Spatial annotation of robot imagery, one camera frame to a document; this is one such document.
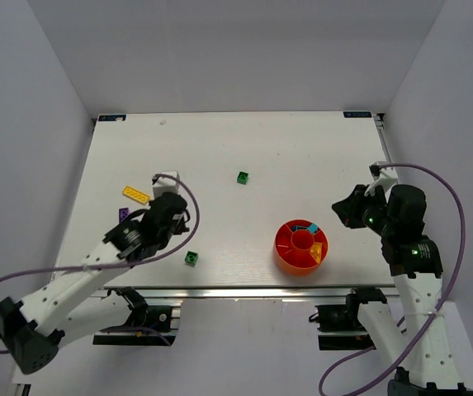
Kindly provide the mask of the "small cyan lego brick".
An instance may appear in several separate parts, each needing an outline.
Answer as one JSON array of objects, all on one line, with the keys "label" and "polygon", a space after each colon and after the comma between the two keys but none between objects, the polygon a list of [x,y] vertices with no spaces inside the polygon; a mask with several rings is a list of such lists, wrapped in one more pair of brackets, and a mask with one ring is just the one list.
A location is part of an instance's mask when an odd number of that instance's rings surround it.
[{"label": "small cyan lego brick", "polygon": [[319,227],[316,224],[310,224],[306,230],[312,234],[315,234],[319,231]]}]

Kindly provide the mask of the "yellow 2x3 lego brick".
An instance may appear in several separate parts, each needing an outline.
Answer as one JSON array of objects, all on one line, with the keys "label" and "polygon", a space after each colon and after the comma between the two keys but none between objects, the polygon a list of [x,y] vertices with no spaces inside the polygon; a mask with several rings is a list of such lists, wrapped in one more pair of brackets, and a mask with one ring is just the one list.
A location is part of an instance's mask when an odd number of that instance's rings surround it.
[{"label": "yellow 2x3 lego brick", "polygon": [[320,264],[322,262],[322,243],[314,242],[310,248],[310,255],[317,264]]}]

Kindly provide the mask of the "orange divided round container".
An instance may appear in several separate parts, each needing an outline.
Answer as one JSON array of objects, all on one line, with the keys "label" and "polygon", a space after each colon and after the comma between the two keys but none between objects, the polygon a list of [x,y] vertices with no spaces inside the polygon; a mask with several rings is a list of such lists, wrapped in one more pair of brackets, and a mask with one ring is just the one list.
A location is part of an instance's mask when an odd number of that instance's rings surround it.
[{"label": "orange divided round container", "polygon": [[[273,242],[273,258],[277,267],[290,276],[307,276],[315,272],[326,258],[329,242],[324,231],[319,227],[315,234],[306,229],[293,232],[295,225],[314,224],[305,219],[293,219],[284,223],[278,230]],[[322,262],[317,264],[310,255],[314,242],[322,243]]]}]

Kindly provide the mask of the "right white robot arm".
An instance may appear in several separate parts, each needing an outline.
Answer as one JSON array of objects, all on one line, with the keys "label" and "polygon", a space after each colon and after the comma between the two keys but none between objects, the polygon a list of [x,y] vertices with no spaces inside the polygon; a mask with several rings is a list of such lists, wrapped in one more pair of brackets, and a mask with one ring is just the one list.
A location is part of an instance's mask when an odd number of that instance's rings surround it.
[{"label": "right white robot arm", "polygon": [[389,395],[473,395],[456,367],[442,311],[442,261],[424,234],[425,194],[397,185],[357,185],[333,211],[349,229],[368,228],[381,238],[381,251],[403,307],[405,332],[391,317],[387,299],[375,287],[348,295],[348,314],[368,332],[388,364],[383,378]]}]

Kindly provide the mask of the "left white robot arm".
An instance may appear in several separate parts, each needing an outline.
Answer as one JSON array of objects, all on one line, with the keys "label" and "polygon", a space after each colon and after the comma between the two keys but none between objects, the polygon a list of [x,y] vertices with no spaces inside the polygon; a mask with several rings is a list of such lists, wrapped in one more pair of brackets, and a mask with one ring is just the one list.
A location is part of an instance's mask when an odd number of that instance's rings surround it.
[{"label": "left white robot arm", "polygon": [[15,301],[0,302],[0,339],[24,375],[48,365],[62,347],[108,328],[137,332],[156,318],[131,286],[108,291],[94,305],[83,302],[106,283],[154,257],[174,235],[187,231],[187,202],[164,192],[149,208],[130,214],[108,231],[82,261],[48,285]]}]

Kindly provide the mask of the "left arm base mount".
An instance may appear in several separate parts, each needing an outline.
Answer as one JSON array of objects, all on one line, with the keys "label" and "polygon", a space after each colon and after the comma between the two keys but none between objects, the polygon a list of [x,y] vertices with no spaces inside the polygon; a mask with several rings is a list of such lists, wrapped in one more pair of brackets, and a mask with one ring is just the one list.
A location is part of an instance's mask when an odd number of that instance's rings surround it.
[{"label": "left arm base mount", "polygon": [[130,310],[126,321],[93,336],[96,346],[171,347],[179,327],[180,309],[167,304],[151,304],[132,287],[109,290],[122,297]]}]

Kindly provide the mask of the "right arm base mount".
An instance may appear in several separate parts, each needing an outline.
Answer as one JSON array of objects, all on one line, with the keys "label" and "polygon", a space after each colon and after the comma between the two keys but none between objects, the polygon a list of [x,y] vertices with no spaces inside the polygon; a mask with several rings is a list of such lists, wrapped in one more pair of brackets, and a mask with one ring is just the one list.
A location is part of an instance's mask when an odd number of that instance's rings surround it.
[{"label": "right arm base mount", "polygon": [[344,304],[317,305],[315,309],[308,320],[317,325],[321,351],[361,351],[374,346],[367,330],[348,317]]}]

